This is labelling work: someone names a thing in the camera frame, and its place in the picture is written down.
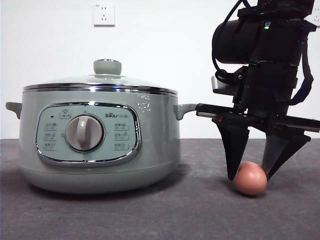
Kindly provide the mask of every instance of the glass lid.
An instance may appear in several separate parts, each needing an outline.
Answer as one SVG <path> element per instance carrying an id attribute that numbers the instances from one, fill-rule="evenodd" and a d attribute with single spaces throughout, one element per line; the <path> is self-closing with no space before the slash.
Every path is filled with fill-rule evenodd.
<path id="1" fill-rule="evenodd" d="M 86 88 L 91 90 L 94 88 L 97 90 L 117 89 L 117 91 L 113 92 L 124 92 L 120 91 L 122 89 L 178 94 L 174 90 L 164 88 L 152 82 L 121 76 L 122 64 L 116 60 L 96 60 L 93 63 L 93 69 L 95 74 L 92 75 L 60 78 L 43 84 L 29 85 L 24 87 L 23 90 L 64 91 L 69 89 L 69 91 L 85 91 Z"/>

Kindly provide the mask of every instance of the gray table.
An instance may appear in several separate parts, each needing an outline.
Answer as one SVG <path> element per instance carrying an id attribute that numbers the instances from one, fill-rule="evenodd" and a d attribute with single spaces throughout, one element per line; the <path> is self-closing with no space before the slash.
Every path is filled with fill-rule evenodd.
<path id="1" fill-rule="evenodd" d="M 54 193 L 28 184 L 18 140 L 1 141 L 1 240 L 319 240 L 320 139 L 308 143 L 247 197 L 226 177 L 219 139 L 183 139 L 182 160 L 165 180 L 102 195 Z M 260 163 L 264 140 L 245 160 Z"/>

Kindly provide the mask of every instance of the pot base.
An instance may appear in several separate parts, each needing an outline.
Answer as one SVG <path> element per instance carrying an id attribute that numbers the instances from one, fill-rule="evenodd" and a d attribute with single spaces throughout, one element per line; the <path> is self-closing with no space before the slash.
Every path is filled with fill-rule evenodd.
<path id="1" fill-rule="evenodd" d="M 21 168 L 26 179 L 38 188 L 68 194 L 105 194 L 143 188 L 165 178 L 179 161 L 156 167 L 113 173 L 63 174 Z"/>

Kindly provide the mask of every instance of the mint green pot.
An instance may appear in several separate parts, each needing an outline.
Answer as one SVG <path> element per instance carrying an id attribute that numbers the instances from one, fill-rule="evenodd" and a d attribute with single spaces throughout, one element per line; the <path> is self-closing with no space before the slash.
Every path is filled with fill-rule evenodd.
<path id="1" fill-rule="evenodd" d="M 177 92 L 120 76 L 118 61 L 97 60 L 94 70 L 26 86 L 22 103 L 6 103 L 20 119 L 19 165 L 31 184 L 112 193 L 152 185 L 179 164 L 179 120 L 196 105 L 178 105 Z"/>

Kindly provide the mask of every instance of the button label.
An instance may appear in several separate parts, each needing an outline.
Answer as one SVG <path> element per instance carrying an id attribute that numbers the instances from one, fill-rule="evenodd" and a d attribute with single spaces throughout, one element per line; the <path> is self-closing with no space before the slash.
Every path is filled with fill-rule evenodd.
<path id="1" fill-rule="evenodd" d="M 127 144 L 127 143 L 116 143 L 114 145 L 114 150 L 115 151 L 129 150 L 129 144 Z"/>
<path id="2" fill-rule="evenodd" d="M 114 134 L 114 140 L 116 140 L 116 141 L 127 141 L 127 140 L 129 140 L 129 134 L 128 134 L 128 132 L 116 132 L 115 134 Z"/>
<path id="3" fill-rule="evenodd" d="M 45 143 L 43 146 L 43 150 L 45 151 L 56 151 L 56 143 L 51 142 L 51 143 Z"/>
<path id="4" fill-rule="evenodd" d="M 60 113 L 59 116 L 61 119 L 70 119 L 71 113 Z"/>
<path id="5" fill-rule="evenodd" d="M 129 131 L 129 125 L 126 123 L 116 123 L 114 125 L 115 131 Z"/>
<path id="6" fill-rule="evenodd" d="M 53 123 L 46 123 L 44 125 L 45 131 L 57 131 L 57 124 L 55 122 Z"/>
<path id="7" fill-rule="evenodd" d="M 43 140 L 45 141 L 56 141 L 56 134 L 55 133 L 46 133 L 44 134 Z"/>

